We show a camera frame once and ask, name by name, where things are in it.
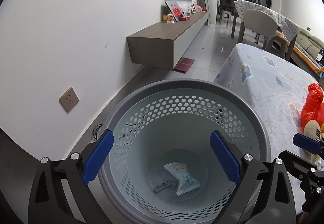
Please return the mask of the grey dining chair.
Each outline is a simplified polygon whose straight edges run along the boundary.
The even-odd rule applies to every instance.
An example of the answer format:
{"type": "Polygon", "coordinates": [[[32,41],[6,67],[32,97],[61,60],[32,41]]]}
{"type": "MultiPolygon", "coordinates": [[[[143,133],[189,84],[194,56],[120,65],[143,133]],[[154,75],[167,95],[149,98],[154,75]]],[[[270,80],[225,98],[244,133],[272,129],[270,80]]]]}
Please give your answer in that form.
{"type": "Polygon", "coordinates": [[[243,21],[241,22],[239,30],[238,43],[243,43],[246,28],[267,37],[268,41],[265,41],[264,50],[271,50],[274,37],[276,36],[277,23],[270,15],[256,9],[244,10],[243,21]]]}

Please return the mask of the crumpled grey paper scrap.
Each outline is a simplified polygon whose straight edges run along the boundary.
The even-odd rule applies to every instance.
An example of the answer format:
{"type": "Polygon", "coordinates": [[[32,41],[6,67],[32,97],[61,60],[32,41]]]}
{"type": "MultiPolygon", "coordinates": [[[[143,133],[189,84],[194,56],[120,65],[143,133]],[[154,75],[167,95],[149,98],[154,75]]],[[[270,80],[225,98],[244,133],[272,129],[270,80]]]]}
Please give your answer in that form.
{"type": "Polygon", "coordinates": [[[153,188],[153,190],[155,191],[155,193],[159,193],[162,190],[166,189],[166,188],[172,188],[175,189],[177,187],[178,182],[177,181],[170,181],[167,180],[165,182],[163,182],[160,185],[157,185],[156,187],[153,188]]]}

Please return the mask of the beige wall power socket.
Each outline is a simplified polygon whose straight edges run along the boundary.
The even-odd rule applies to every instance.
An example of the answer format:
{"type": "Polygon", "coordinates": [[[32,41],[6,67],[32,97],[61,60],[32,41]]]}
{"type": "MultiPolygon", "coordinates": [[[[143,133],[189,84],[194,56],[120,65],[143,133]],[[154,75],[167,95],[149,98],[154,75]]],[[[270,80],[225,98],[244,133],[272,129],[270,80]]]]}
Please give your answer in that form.
{"type": "Polygon", "coordinates": [[[79,98],[72,87],[70,87],[62,96],[59,98],[59,103],[69,113],[79,102],[79,98]]]}

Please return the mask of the blue patterned fleece table cover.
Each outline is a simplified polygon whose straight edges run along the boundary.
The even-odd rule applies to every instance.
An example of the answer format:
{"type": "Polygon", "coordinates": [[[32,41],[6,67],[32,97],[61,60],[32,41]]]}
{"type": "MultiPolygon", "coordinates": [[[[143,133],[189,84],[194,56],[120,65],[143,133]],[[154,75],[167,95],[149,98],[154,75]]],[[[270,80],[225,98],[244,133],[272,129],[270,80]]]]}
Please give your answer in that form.
{"type": "Polygon", "coordinates": [[[290,62],[247,44],[234,46],[214,80],[255,110],[268,133],[272,159],[288,150],[323,171],[321,158],[293,144],[293,136],[302,132],[300,111],[308,86],[315,81],[290,62]]]}

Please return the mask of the grey perforated trash basket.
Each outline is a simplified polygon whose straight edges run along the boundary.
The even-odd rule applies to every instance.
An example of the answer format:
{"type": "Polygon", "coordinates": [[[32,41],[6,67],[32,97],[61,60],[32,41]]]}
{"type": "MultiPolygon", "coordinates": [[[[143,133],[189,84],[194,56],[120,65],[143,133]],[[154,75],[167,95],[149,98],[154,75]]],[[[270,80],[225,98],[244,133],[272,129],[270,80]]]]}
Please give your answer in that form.
{"type": "Polygon", "coordinates": [[[164,80],[125,97],[104,128],[114,144],[98,174],[106,196],[133,223],[211,223],[235,184],[228,180],[210,145],[217,130],[243,154],[269,161],[269,138],[260,118],[238,95],[210,82],[164,80]],[[164,165],[187,164],[200,187],[177,196],[153,190],[177,181],[164,165]]]}

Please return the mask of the dark red floor scale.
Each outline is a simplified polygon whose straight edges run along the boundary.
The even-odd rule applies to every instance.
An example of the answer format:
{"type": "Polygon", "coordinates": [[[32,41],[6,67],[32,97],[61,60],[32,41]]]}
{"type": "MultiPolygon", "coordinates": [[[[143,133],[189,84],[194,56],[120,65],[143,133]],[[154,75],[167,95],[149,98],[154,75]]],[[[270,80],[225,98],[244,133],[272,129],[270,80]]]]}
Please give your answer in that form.
{"type": "Polygon", "coordinates": [[[181,57],[173,70],[181,73],[187,73],[193,63],[194,59],[181,57]]]}

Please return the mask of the floating wooden TV cabinet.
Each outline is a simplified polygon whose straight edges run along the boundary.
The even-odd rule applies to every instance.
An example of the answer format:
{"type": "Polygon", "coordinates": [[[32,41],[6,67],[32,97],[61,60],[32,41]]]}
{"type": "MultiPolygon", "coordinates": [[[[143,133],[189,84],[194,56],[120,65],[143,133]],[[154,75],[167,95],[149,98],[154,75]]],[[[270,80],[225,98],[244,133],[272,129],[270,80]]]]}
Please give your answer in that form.
{"type": "Polygon", "coordinates": [[[173,70],[207,19],[208,13],[199,12],[187,21],[159,22],[129,35],[132,63],[173,70]]]}

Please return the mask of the small red box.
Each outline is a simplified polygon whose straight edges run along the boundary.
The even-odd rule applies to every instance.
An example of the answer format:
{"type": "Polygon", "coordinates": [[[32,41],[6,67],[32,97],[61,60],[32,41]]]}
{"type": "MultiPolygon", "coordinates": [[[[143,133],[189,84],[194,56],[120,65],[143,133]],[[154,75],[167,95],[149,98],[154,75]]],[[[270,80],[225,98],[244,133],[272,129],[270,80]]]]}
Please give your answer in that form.
{"type": "Polygon", "coordinates": [[[183,16],[183,17],[181,17],[181,20],[182,20],[182,21],[188,21],[188,20],[190,20],[190,19],[191,19],[190,16],[183,16]]]}

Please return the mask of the red and white mug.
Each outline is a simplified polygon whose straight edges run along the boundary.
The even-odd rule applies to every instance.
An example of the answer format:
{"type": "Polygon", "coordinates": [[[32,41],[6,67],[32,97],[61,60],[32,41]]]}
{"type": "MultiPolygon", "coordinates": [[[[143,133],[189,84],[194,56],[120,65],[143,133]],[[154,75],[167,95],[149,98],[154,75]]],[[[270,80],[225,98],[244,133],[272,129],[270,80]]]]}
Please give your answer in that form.
{"type": "Polygon", "coordinates": [[[167,14],[166,22],[167,23],[175,23],[174,15],[173,14],[167,14]]]}

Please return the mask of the framed family photo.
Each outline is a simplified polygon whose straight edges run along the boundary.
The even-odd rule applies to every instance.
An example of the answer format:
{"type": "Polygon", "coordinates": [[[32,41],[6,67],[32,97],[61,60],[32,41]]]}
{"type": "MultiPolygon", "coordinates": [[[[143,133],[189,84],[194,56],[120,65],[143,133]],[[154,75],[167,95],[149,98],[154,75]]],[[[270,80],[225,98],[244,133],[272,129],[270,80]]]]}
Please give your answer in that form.
{"type": "Polygon", "coordinates": [[[174,19],[176,22],[181,21],[181,18],[183,17],[183,13],[178,6],[178,3],[175,0],[166,0],[165,4],[167,8],[170,10],[170,12],[173,14],[174,19]]]}

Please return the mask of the green sofa with orange cover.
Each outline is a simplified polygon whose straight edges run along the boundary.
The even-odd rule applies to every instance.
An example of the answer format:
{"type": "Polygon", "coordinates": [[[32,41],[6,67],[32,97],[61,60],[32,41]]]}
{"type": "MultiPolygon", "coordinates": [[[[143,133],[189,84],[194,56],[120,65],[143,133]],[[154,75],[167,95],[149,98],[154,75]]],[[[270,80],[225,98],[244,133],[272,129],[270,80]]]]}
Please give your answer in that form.
{"type": "Polygon", "coordinates": [[[309,73],[318,82],[322,82],[323,63],[316,60],[317,57],[321,57],[321,50],[323,50],[323,42],[301,29],[296,35],[289,62],[309,73]]]}

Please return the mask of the light blue snack wrapper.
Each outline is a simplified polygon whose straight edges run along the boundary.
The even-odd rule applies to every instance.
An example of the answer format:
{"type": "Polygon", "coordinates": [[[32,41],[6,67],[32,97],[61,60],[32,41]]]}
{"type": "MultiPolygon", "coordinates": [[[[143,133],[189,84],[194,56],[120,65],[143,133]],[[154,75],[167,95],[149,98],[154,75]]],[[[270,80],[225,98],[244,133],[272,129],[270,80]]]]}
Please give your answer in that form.
{"type": "Polygon", "coordinates": [[[200,183],[191,176],[187,169],[187,164],[182,162],[172,162],[164,165],[167,170],[176,180],[178,180],[177,196],[188,193],[200,187],[200,183]]]}

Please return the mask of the red plastic bag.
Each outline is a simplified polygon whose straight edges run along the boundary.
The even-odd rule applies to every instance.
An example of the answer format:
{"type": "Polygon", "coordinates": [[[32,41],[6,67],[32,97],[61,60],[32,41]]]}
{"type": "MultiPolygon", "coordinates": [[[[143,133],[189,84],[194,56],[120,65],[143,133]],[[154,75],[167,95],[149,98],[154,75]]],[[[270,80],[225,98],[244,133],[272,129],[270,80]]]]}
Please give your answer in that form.
{"type": "Polygon", "coordinates": [[[319,83],[312,83],[308,86],[305,105],[300,112],[302,129],[310,120],[315,120],[319,126],[323,125],[323,90],[319,83]]]}

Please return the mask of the white round plastic lid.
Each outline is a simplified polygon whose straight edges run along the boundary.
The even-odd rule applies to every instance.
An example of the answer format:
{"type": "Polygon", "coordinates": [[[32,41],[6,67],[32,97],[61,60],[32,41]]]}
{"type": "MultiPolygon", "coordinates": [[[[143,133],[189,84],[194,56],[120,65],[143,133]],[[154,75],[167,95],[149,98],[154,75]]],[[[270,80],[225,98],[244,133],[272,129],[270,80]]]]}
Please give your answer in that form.
{"type": "Polygon", "coordinates": [[[316,140],[319,138],[321,140],[321,130],[317,121],[310,120],[304,127],[303,135],[316,140]]]}

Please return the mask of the checkered tablecloth dining table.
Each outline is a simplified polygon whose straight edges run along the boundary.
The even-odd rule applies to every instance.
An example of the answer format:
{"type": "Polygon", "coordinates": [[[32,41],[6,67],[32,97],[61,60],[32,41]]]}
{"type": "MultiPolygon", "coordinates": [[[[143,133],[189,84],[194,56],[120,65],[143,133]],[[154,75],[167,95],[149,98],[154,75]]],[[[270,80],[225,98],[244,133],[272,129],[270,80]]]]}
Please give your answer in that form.
{"type": "Polygon", "coordinates": [[[295,46],[300,27],[287,17],[265,6],[246,0],[234,2],[236,16],[240,18],[238,43],[243,42],[244,33],[249,29],[266,38],[264,50],[274,52],[274,41],[281,43],[277,56],[289,61],[295,46]]]}

